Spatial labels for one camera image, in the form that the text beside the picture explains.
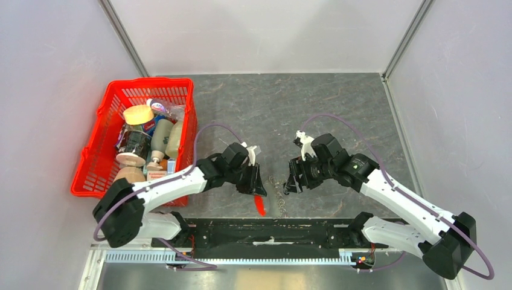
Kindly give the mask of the grey red key holder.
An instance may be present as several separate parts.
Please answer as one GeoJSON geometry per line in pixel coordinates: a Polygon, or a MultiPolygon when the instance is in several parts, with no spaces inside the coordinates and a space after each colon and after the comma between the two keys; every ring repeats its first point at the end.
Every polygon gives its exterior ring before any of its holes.
{"type": "Polygon", "coordinates": [[[283,193],[283,181],[269,176],[263,183],[267,196],[255,196],[254,203],[258,214],[266,218],[285,218],[287,209],[283,193]]]}

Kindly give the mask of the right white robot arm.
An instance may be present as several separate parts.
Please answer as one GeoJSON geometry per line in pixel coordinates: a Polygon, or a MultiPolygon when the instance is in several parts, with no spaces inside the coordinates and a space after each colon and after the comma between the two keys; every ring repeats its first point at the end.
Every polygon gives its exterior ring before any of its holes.
{"type": "Polygon", "coordinates": [[[301,154],[289,162],[285,194],[335,180],[381,203],[405,221],[404,225],[396,224],[361,212],[349,226],[348,238],[354,246],[387,245],[419,257],[445,279],[457,277],[477,242],[473,216],[453,214],[408,188],[402,189],[400,183],[384,176],[377,162],[362,153],[350,155],[332,134],[313,138],[299,130],[293,142],[301,154]]]}

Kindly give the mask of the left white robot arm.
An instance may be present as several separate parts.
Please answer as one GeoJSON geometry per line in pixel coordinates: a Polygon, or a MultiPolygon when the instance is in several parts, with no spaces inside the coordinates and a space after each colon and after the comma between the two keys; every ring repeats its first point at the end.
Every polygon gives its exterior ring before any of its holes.
{"type": "Polygon", "coordinates": [[[112,248],[127,245],[136,238],[163,238],[176,247],[190,237],[177,214],[156,214],[154,209],[189,195],[234,184],[246,195],[266,196],[256,162],[259,146],[232,143],[222,153],[199,159],[194,165],[152,181],[129,183],[116,180],[93,209],[98,223],[96,241],[105,240],[112,248]]]}

